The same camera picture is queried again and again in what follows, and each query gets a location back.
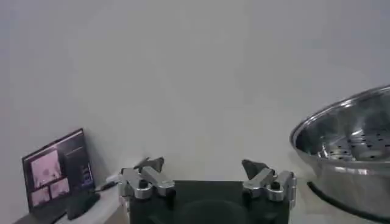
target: white wall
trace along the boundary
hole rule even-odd
[[[20,158],[85,127],[99,179],[132,156],[173,178],[305,167],[288,136],[390,82],[387,0],[0,3],[0,217],[27,212]]]

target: black bolt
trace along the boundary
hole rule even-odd
[[[148,183],[146,180],[141,180],[141,181],[138,183],[138,188],[144,189],[144,188],[147,188],[148,185],[149,185],[149,183]]]
[[[272,182],[271,189],[272,190],[280,190],[280,183],[279,182]]]

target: monitor stand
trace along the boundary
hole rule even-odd
[[[69,220],[85,214],[100,199],[96,192],[82,191],[73,194],[66,202],[66,214]]]

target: white table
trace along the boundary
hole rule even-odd
[[[121,207],[118,197],[118,187],[115,186],[100,192],[100,200],[84,215],[69,221],[67,216],[62,217],[56,224],[104,224],[118,212]]]

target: metal bracket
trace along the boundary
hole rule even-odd
[[[243,182],[243,191],[250,197],[266,197],[270,201],[288,200],[290,209],[295,206],[297,178],[293,172],[283,171],[276,175],[275,171],[264,168],[249,181]]]
[[[156,187],[158,194],[163,197],[175,196],[175,182],[168,179],[164,174],[157,172],[150,166],[142,168],[141,176]]]
[[[141,178],[133,168],[124,168],[119,182],[119,194],[122,197],[134,196],[137,199],[148,199],[152,196],[153,186]]]

